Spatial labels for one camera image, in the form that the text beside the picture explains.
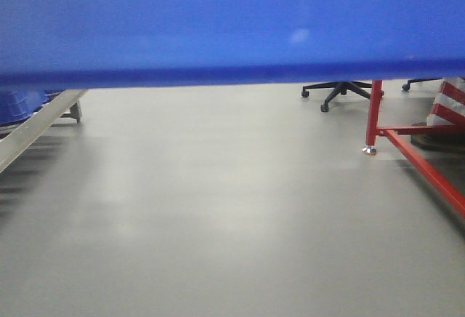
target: blue table top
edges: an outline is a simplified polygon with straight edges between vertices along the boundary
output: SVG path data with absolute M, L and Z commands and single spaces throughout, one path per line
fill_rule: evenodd
M 0 0 L 0 88 L 465 73 L 465 0 Z

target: gray floor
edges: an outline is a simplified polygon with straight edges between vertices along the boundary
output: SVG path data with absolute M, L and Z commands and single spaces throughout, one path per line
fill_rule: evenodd
M 401 84 L 381 120 L 424 121 L 437 87 Z M 367 100 L 299 94 L 86 94 L 0 175 L 0 316 L 465 316 L 463 222 L 385 139 L 360 153 Z

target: red crossbar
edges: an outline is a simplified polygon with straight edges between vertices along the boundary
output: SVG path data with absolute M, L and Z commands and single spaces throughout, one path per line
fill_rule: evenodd
M 450 84 L 449 82 L 445 81 L 444 83 L 442 83 L 440 91 L 444 95 L 451 97 L 460 104 L 465 105 L 465 93 L 462 92 L 459 88 Z
M 419 135 L 419 134 L 465 134 L 465 127 L 455 124 L 444 126 L 390 126 L 377 127 L 378 135 L 384 135 L 387 130 L 393 130 L 399 135 Z
M 465 127 L 465 117 L 444 105 L 434 104 L 431 113 L 457 126 Z
M 384 136 L 438 189 L 453 208 L 465 217 L 465 197 L 463 197 L 422 155 L 394 130 L 384 130 Z
M 370 155 L 376 154 L 372 147 L 376 136 L 385 136 L 394 146 L 422 173 L 423 176 L 445 197 L 452 207 L 465 217 L 465 197 L 463 197 L 435 168 L 429 164 L 416 149 L 400 135 L 417 134 L 458 134 L 465 133 L 465 127 L 457 125 L 444 126 L 392 126 L 378 127 L 379 107 L 381 105 L 382 81 L 373 81 L 371 87 L 370 108 L 366 127 L 366 145 L 371 149 Z

